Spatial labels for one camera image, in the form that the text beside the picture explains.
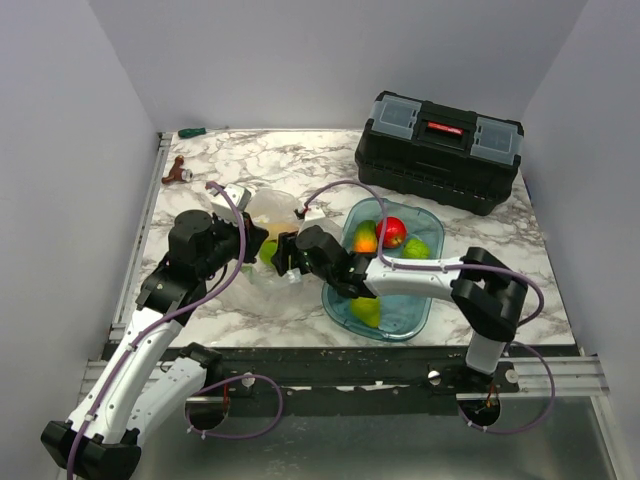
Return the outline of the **translucent printed plastic bag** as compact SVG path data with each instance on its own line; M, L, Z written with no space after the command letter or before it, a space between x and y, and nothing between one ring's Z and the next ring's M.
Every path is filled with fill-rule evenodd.
M267 231L256 261L242 266L223 293L224 305L255 317L292 316L321 305L323 283L305 274L293 254L295 236L302 226L291 194L275 189L258 191L246 207L255 226Z

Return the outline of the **orange green fake mango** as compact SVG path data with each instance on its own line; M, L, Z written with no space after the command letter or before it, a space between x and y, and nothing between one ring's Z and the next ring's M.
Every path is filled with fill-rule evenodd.
M378 248L377 224L374 220L364 220L356 227L352 250L356 253L375 253Z

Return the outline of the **light green fake pear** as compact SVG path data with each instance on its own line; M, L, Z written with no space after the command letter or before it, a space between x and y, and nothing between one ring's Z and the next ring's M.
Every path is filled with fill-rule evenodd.
M350 301L352 315L369 328L377 329L381 321L379 298L359 297Z

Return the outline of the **red fake fruit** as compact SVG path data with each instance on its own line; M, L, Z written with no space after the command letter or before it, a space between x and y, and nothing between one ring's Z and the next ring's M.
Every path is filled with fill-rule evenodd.
M376 236L384 248L399 248L407 237L407 229L402 220L397 217L388 217L386 227L379 221L376 225Z

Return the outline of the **green fake fruit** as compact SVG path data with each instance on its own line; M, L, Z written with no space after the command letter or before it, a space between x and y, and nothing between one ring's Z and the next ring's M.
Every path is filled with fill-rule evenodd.
M429 256L429 246L419 238L409 239L402 250L402 257L405 259L424 260L428 259Z

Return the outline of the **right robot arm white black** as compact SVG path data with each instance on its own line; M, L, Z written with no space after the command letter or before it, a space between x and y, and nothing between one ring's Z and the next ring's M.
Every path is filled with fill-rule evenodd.
M405 295L454 303L473 330L460 379L480 392L496 380L499 359L520 322L528 284L483 248L452 259L397 259L349 253L328 232L312 226L281 234L271 261L280 276L311 273L345 298Z

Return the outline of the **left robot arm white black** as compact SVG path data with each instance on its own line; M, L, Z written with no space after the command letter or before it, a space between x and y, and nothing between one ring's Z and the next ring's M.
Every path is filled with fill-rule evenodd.
M207 300L207 281L229 262L253 263L268 237L244 214L239 225L201 210L179 214L168 251L143 282L126 332L99 379L65 421L51 421L41 441L70 479L128 479L160 425L197 392L214 393L220 356L193 344L155 383L149 378Z

